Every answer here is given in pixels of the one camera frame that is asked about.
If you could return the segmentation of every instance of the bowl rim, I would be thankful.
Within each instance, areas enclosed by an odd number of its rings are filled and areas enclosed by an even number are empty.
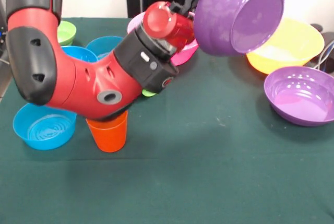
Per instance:
[[[75,37],[75,35],[77,34],[77,27],[75,26],[75,24],[69,22],[69,21],[66,21],[66,20],[61,20],[61,22],[59,23],[58,25],[58,29],[57,29],[57,38],[58,38],[58,32],[59,31],[65,31],[65,30],[61,30],[60,26],[61,24],[66,24],[68,26],[70,26],[72,28],[72,30],[69,32],[69,37],[67,37],[66,39],[62,40],[62,41],[58,41],[59,44],[64,44],[65,42],[67,43],[72,41]]]
[[[324,37],[321,35],[321,33],[317,31],[317,29],[315,29],[315,28],[312,27],[310,24],[308,24],[308,23],[306,23],[306,22],[304,22],[304,21],[302,21],[302,20],[294,19],[294,18],[292,18],[292,17],[290,17],[290,16],[283,16],[282,19],[281,19],[281,21],[280,21],[280,24],[283,23],[285,20],[289,20],[289,21],[292,21],[292,22],[294,22],[294,23],[302,24],[302,25],[308,27],[308,28],[310,29],[310,31],[314,31],[316,34],[318,34],[318,36],[319,36],[319,40],[321,41],[321,45],[322,45],[321,49],[319,48],[319,51],[317,51],[315,55],[312,54],[313,56],[308,56],[308,57],[304,57],[304,58],[298,58],[298,59],[296,59],[296,60],[288,61],[288,62],[305,62],[305,61],[308,62],[308,61],[310,61],[311,59],[313,59],[315,56],[317,56],[318,54],[320,54],[320,53],[324,50],[324,47],[325,47],[325,39],[324,39]],[[246,57],[247,57],[247,58],[249,58],[249,57],[252,58],[252,57],[260,56],[261,58],[264,58],[264,59],[269,60],[269,61],[277,61],[277,62],[280,62],[279,60],[273,60],[273,59],[271,59],[271,58],[268,58],[267,56],[263,56],[263,55],[260,55],[260,54],[256,53],[256,50],[258,50],[258,49],[260,49],[260,48],[262,48],[262,47],[265,47],[265,46],[270,45],[270,44],[268,44],[270,38],[269,38],[264,44],[262,44],[261,46],[259,46],[258,48],[253,49],[252,51],[246,53]]]
[[[12,122],[12,126],[13,126],[13,130],[14,130],[14,133],[16,134],[16,136],[18,136],[19,138],[21,138],[22,140],[24,140],[25,142],[41,142],[40,140],[33,140],[33,139],[29,139],[29,138],[25,138],[23,137],[22,135],[20,135],[17,131],[17,126],[18,124],[15,124],[16,120],[17,120],[17,117],[20,113],[23,112],[23,110],[26,110],[27,108],[35,108],[37,107],[35,104],[33,103],[26,103],[24,106],[22,106],[18,111],[17,113],[15,114],[14,118],[13,118],[13,122]],[[49,137],[49,138],[46,138],[43,140],[44,141],[50,141],[50,140],[53,140],[63,134],[65,134],[66,132],[68,132],[73,126],[75,127],[75,124],[76,124],[76,119],[77,119],[77,114],[74,113],[74,112],[70,112],[70,111],[65,111],[65,110],[60,110],[60,109],[57,109],[57,108],[50,108],[52,110],[55,110],[55,111],[58,111],[59,114],[61,115],[64,115],[64,113],[66,113],[66,115],[68,116],[71,116],[70,117],[70,120],[71,120],[71,126],[68,127],[64,132],[62,132],[60,135],[57,135],[57,136],[54,136],[54,137]]]
[[[124,37],[122,37],[122,36],[118,36],[118,35],[106,35],[106,36],[101,36],[101,37],[98,37],[98,38],[96,38],[96,39],[93,39],[92,41],[90,41],[90,42],[88,42],[88,44],[86,45],[86,49],[87,49],[87,47],[90,45],[90,44],[92,44],[92,43],[95,43],[96,41],[98,41],[98,40],[102,40],[102,39],[105,39],[105,38],[119,38],[119,39],[124,39]]]
[[[271,77],[272,75],[274,75],[275,73],[277,73],[278,71],[282,70],[282,69],[292,69],[292,68],[299,68],[299,69],[304,69],[304,70],[310,70],[311,72],[317,72],[317,73],[320,73],[321,75],[324,75],[330,79],[334,79],[333,76],[325,73],[325,72],[322,72],[320,70],[317,70],[317,69],[314,69],[312,67],[308,67],[308,66],[286,66],[286,67],[282,67],[282,68],[279,68],[279,69],[276,69],[275,71],[271,72],[269,75],[267,75],[266,79],[265,79],[265,82],[264,82],[264,85],[263,85],[263,88],[264,88],[264,92],[265,92],[265,95],[267,97],[267,99],[269,100],[269,102],[273,105],[274,108],[277,108],[276,104],[273,102],[273,100],[270,98],[269,94],[268,94],[268,89],[267,89],[267,85],[268,85],[268,80],[269,80],[269,77]],[[290,113],[286,113],[285,111],[281,110],[282,112],[284,112],[286,115],[290,116],[290,117],[293,117],[297,120],[301,120],[301,121],[304,121],[304,122],[310,122],[310,123],[329,123],[329,122],[332,122],[334,121],[334,117],[330,118],[330,119],[327,119],[327,120],[323,120],[323,121],[309,121],[309,120],[304,120],[304,119],[301,119],[301,118],[298,118],[298,117],[295,117],[295,116],[292,116]]]
[[[85,51],[87,51],[87,52],[90,52],[92,55],[94,55],[94,57],[95,57],[95,59],[96,59],[95,62],[98,62],[98,61],[99,61],[99,58],[96,56],[95,53],[93,53],[93,51],[91,51],[91,50],[89,50],[89,49],[87,49],[87,48],[84,48],[83,46],[78,46],[78,45],[63,45],[63,46],[61,46],[61,49],[63,49],[63,48],[77,48],[77,49],[85,50]]]

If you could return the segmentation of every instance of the plastic bowl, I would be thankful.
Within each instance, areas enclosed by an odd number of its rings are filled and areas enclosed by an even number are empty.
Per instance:
[[[89,42],[86,48],[91,50],[98,57],[98,60],[101,60],[106,57],[122,40],[123,38],[119,36],[104,36]]]
[[[134,17],[127,26],[127,33],[130,33],[135,29],[141,22],[144,17],[145,12],[138,14]],[[186,45],[181,52],[174,54],[171,61],[175,66],[180,66],[191,59],[196,50],[198,49],[197,41],[194,40],[192,43]]]
[[[199,0],[194,32],[211,55],[239,55],[263,45],[277,29],[284,0]]]
[[[284,18],[273,36],[247,58],[255,69],[270,74],[282,67],[305,65],[324,46],[323,36],[314,27]]]
[[[319,70],[284,67],[267,76],[265,94],[284,119],[301,126],[334,121],[334,77]]]
[[[62,49],[67,55],[73,58],[77,58],[79,60],[89,63],[95,63],[98,61],[96,55],[92,51],[89,51],[86,48],[71,45],[71,46],[62,46]]]
[[[26,104],[15,115],[13,129],[31,148],[51,150],[71,139],[76,117],[75,113]]]
[[[71,22],[61,21],[58,26],[58,42],[61,46],[72,45],[77,28]]]

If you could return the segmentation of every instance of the green tablecloth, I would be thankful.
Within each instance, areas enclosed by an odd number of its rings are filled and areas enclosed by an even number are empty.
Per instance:
[[[124,36],[127,19],[69,19],[75,44]],[[198,50],[158,96],[129,111],[126,146],[102,153],[84,119],[52,151],[27,147],[0,103],[1,224],[330,224],[334,128],[294,126],[263,93],[244,57]]]

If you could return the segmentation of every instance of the orange cup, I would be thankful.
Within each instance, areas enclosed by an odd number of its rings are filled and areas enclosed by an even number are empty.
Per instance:
[[[95,143],[102,151],[117,152],[124,147],[127,134],[127,116],[128,112],[126,111],[111,121],[99,122],[86,119]]]

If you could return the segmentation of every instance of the pink bowl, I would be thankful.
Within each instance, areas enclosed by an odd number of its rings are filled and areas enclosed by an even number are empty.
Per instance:
[[[130,23],[127,26],[127,33],[130,33],[134,28],[136,28],[137,25],[139,25],[144,17],[145,12],[138,14],[136,17],[134,17]],[[180,66],[184,63],[186,63],[190,58],[193,56],[193,54],[198,49],[197,41],[194,40],[192,43],[186,45],[181,52],[176,53],[172,57],[172,63],[175,66]]]

